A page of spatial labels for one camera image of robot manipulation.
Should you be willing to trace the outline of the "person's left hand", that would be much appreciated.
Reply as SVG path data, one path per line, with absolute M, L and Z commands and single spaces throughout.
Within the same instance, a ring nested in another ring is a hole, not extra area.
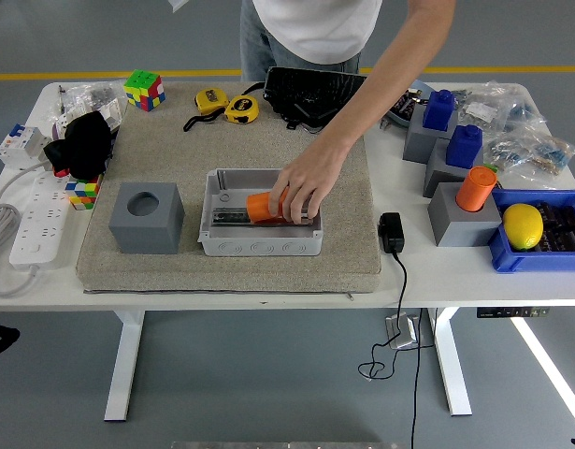
M 268 211 L 300 224 L 302 209 L 308 202 L 307 215 L 314 218 L 323 200 L 334 187 L 352 144 L 322 133 L 284 167 L 268 198 Z

